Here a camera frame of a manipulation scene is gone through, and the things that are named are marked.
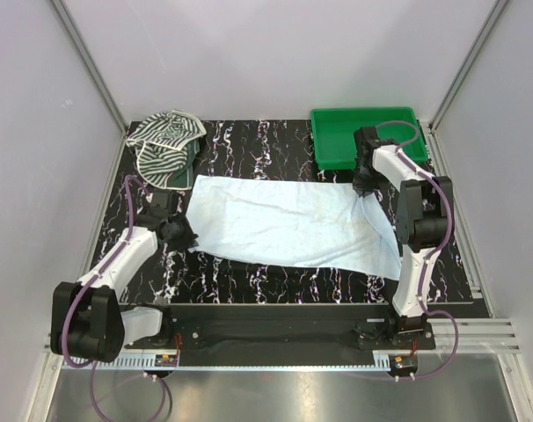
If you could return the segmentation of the light blue towel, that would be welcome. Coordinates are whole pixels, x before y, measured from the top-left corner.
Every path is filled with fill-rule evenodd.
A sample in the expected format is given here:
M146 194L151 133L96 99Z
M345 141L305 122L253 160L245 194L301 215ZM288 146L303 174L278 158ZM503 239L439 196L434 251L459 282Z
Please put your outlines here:
M267 266L397 280L401 258L375 195L349 184L198 176L186 217L197 251Z

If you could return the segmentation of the green white striped towel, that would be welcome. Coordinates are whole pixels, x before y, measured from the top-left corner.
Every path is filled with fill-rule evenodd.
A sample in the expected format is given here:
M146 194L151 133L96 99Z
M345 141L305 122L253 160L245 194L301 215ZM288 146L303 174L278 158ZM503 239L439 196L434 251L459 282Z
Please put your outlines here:
M127 136L134 150L135 168L141 178L157 189L188 191L193 187L193 162L200 139L207 134L197 117L179 111L155 113Z

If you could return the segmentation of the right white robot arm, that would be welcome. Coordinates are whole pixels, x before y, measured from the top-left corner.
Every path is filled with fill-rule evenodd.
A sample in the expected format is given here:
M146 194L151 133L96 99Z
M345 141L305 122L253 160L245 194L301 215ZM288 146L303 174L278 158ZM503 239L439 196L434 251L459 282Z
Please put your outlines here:
M353 189L358 196L369 197L384 183L398 191L396 235L402 262L380 338L398 349L409 347L426 336L434 264L454 228L452 182L424 170L401 144L381 138L376 127L357 129L354 144Z

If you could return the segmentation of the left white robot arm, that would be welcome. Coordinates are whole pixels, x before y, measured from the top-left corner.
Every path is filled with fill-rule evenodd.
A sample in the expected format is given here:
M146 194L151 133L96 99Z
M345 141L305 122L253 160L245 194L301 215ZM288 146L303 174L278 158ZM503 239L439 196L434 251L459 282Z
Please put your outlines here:
M143 304L123 310L119 299L162 247L185 251L197 245L197 235L176 205L173 192L153 192L98 264L78 281L64 281L55 288L50 348L71 367L112 362L124 346L141 339L157 348L174 340L175 327L164 309Z

